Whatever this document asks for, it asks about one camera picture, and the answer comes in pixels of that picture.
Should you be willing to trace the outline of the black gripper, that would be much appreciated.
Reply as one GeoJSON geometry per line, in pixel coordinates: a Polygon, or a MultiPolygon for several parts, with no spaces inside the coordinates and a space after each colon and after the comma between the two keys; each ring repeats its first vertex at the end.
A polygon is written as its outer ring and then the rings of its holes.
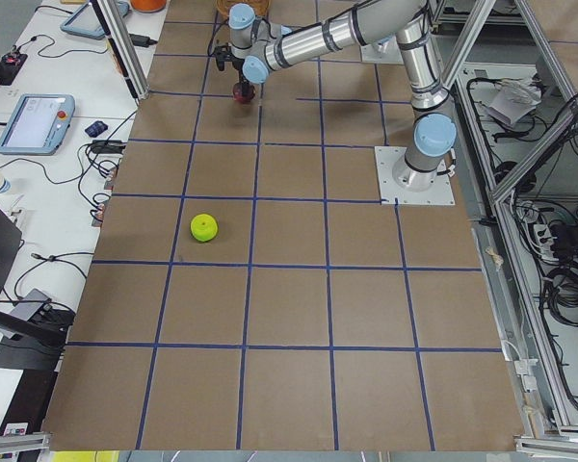
{"type": "Polygon", "coordinates": [[[238,94],[254,94],[254,85],[242,72],[239,73],[239,81],[236,84],[236,91],[238,94]]]}

